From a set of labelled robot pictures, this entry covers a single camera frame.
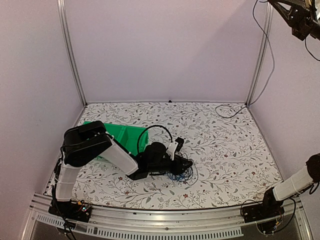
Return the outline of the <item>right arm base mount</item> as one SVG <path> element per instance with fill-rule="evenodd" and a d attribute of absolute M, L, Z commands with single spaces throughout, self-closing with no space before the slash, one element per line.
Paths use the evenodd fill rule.
<path fill-rule="evenodd" d="M 245 223 L 262 221 L 256 225 L 258 231 L 263 235 L 274 234 L 284 220 L 284 201 L 263 200 L 261 203 L 250 200 L 253 205 L 240 207 L 240 215 Z"/>

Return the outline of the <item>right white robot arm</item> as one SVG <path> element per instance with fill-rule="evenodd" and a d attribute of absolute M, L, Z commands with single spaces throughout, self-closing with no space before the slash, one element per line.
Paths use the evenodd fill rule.
<path fill-rule="evenodd" d="M 319 8 L 314 0 L 270 0 L 269 3 L 291 28 L 293 36 L 301 41 L 306 41 L 308 36 L 320 38 Z M 299 195 L 319 182 L 320 155 L 315 154 L 301 170 L 264 193 L 258 213 L 262 218 L 269 218 L 284 200 Z"/>

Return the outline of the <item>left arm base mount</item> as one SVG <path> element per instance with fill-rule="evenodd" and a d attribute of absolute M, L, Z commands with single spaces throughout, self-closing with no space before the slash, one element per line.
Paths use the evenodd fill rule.
<path fill-rule="evenodd" d="M 74 201 L 51 201 L 49 214 L 65 219 L 88 223 L 92 213 L 92 204 L 83 200 Z"/>

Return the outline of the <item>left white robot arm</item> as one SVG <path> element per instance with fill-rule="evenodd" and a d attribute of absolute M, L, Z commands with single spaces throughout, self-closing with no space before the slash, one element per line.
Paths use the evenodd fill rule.
<path fill-rule="evenodd" d="M 192 168 L 193 162 L 178 154 L 183 138 L 170 136 L 168 146 L 161 142 L 149 144 L 148 131 L 148 128 L 99 120 L 68 129 L 60 148 L 62 159 L 54 170 L 55 209 L 63 217 L 74 213 L 74 205 L 69 201 L 78 173 L 98 157 L 109 161 L 131 180 L 162 173 L 178 176 Z"/>

